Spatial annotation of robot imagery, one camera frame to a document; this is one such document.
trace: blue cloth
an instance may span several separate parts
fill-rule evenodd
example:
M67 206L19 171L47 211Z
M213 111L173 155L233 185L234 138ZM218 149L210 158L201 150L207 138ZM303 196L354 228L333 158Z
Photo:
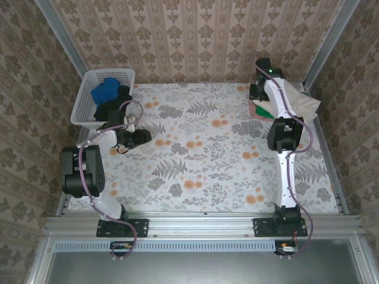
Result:
M91 91L95 104L99 107L103 102L117 98L117 90L120 85L117 79L105 78L103 83Z

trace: gray fern pattern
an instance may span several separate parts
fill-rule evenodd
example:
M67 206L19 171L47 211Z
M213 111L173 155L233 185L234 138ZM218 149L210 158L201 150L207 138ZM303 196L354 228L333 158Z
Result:
M176 178L178 174L184 173L185 171L187 171L187 168L185 167L185 163L182 163L182 160L178 163L171 159L171 162L167 160L161 162L152 172L152 175L170 179L171 177Z
M190 106L187 110L190 114L197 115L207 115L210 111L215 111L217 109L216 104L212 104L212 102L196 102Z
M105 190L132 211L272 212L278 175L266 141L271 123L250 117L246 86L139 85L133 97L145 107L136 128L149 130L153 140L124 155L102 153ZM138 115L138 106L129 107ZM310 212L337 212L313 135L311 150L295 158L297 196ZM300 143L308 142L304 133ZM11 213L8 201L0 200L0 212ZM89 205L72 199L69 208Z

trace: black cloth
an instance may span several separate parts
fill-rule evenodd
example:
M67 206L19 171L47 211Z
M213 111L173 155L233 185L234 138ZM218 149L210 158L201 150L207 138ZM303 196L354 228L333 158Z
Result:
M120 86L117 89L118 97L116 99L113 99L111 101L107 101L102 103L97 111L94 114L94 117L96 118L96 121L108 121L108 113L109 111L116 111L119 109L120 105L125 102L132 99L131 95L129 95L130 88L128 86ZM123 106L122 111L126 112L126 107L128 106L127 103Z

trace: beige cloth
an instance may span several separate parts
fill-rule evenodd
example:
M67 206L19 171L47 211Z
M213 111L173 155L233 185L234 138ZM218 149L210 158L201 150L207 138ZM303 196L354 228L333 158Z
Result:
M305 123L309 123L311 120L317 117L316 111L319 108L319 105L321 103L320 101L299 92L287 80L284 80L284 89L296 116L303 117ZM270 102L260 102L259 100L253 100L253 103L259 105L261 108L265 109L272 115L273 109Z

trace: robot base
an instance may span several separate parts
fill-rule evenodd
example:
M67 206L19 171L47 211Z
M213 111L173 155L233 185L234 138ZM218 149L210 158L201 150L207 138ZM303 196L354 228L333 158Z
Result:
M255 237L293 237L294 231L298 237L307 237L307 228L303 228L306 222L304 218L300 220L299 225L282 226L279 230L275 228L272 218L255 218L253 219Z
M275 205L272 218L253 219L253 228L255 237L293 237L295 232L298 237L308 236L306 222L297 205L292 208Z
M149 231L149 219L129 219L137 231L138 238L146 238ZM125 224L99 220L96 236L98 238L133 238L132 230Z

